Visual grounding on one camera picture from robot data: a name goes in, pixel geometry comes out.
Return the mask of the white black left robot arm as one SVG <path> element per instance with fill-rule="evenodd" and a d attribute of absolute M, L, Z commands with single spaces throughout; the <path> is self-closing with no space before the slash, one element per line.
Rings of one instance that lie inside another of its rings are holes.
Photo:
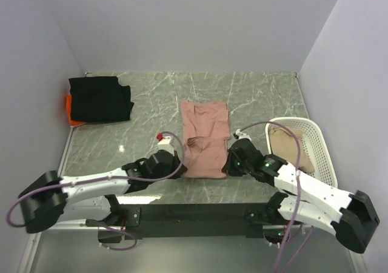
<path fill-rule="evenodd" d="M 100 174 L 59 177 L 52 170 L 19 194 L 23 226 L 29 234 L 70 220 L 89 219 L 113 226 L 127 218 L 119 196 L 157 181 L 180 178 L 186 172 L 178 154 L 166 150 Z"/>

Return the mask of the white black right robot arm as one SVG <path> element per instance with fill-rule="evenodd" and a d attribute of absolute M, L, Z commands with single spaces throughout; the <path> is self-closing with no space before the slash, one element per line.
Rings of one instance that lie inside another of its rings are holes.
<path fill-rule="evenodd" d="M 276 155 L 263 155 L 247 138 L 231 146 L 222 170 L 231 177 L 250 175 L 278 189 L 263 211 L 246 213 L 250 222 L 270 225 L 295 220 L 331 233 L 359 254 L 366 251 L 380 224 L 364 192 L 352 194 L 325 184 Z"/>

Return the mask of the pink printed t-shirt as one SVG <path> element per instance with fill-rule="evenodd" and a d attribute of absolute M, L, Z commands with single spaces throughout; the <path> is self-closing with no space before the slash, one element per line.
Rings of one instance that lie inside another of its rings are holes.
<path fill-rule="evenodd" d="M 222 179 L 230 139 L 229 111 L 222 101 L 181 101 L 186 178 Z"/>

